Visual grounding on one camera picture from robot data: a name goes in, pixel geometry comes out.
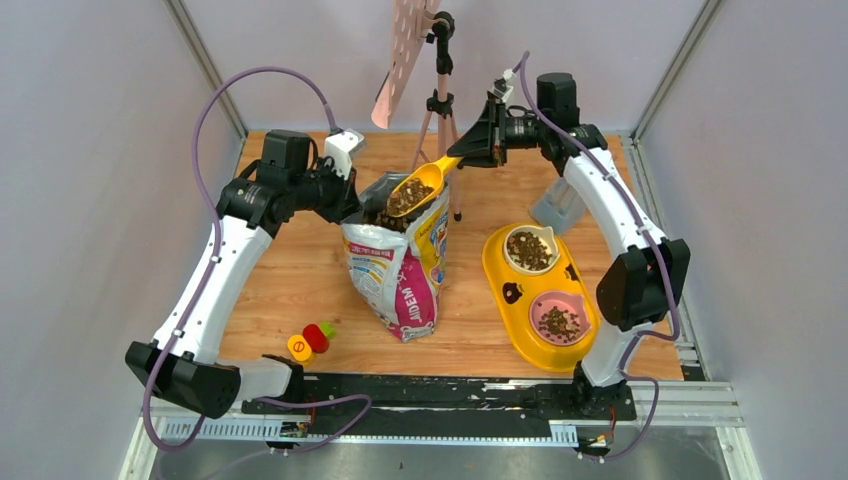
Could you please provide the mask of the pet food bag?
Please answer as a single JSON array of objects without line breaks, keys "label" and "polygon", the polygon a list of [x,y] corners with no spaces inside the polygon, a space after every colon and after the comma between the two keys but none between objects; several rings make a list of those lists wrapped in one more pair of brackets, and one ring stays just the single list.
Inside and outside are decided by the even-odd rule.
[{"label": "pet food bag", "polygon": [[354,288],[383,326],[403,342],[434,333],[440,289],[446,277],[449,192],[406,217],[383,209],[406,178],[388,172],[359,196],[362,211],[341,225],[348,273]]}]

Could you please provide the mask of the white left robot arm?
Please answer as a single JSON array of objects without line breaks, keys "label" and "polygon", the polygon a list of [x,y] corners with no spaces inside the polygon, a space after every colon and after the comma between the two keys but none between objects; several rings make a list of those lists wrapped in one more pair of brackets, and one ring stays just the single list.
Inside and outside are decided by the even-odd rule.
[{"label": "white left robot arm", "polygon": [[165,323],[148,342],[134,341],[125,363],[154,397],[209,419],[233,404],[268,397],[283,413],[306,400],[301,368],[280,356],[220,357],[226,325],[244,285],[281,226],[300,211],[338,224],[357,213],[354,159],[363,134],[337,131],[319,153],[307,134],[272,130],[259,158],[222,189],[207,245]]}]

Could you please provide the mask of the yellow plastic scoop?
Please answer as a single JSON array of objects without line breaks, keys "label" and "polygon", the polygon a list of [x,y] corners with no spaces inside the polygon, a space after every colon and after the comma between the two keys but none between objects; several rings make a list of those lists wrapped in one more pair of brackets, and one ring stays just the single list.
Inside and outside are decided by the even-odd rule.
[{"label": "yellow plastic scoop", "polygon": [[459,157],[443,156],[418,167],[389,194],[385,213],[394,218],[403,217],[434,200],[443,192],[449,175],[459,163]]}]

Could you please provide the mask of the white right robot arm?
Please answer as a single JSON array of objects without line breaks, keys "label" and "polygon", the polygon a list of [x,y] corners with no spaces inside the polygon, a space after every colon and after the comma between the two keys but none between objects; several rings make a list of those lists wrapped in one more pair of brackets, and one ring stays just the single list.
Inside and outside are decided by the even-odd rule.
[{"label": "white right robot arm", "polygon": [[[527,107],[513,116],[512,93],[519,84]],[[571,222],[589,211],[600,227],[612,264],[596,289],[603,324],[574,373],[571,403],[584,417],[596,417],[617,400],[630,380],[632,354],[648,336],[660,337],[663,319],[675,341],[682,328],[679,302],[691,251],[683,239],[670,239],[638,205],[616,170],[604,135],[580,120],[576,82],[568,73],[536,79],[528,92],[521,68],[506,70],[494,81],[483,112],[452,145],[462,167],[495,168],[511,149],[540,150],[560,176],[572,202],[563,212]]]}]

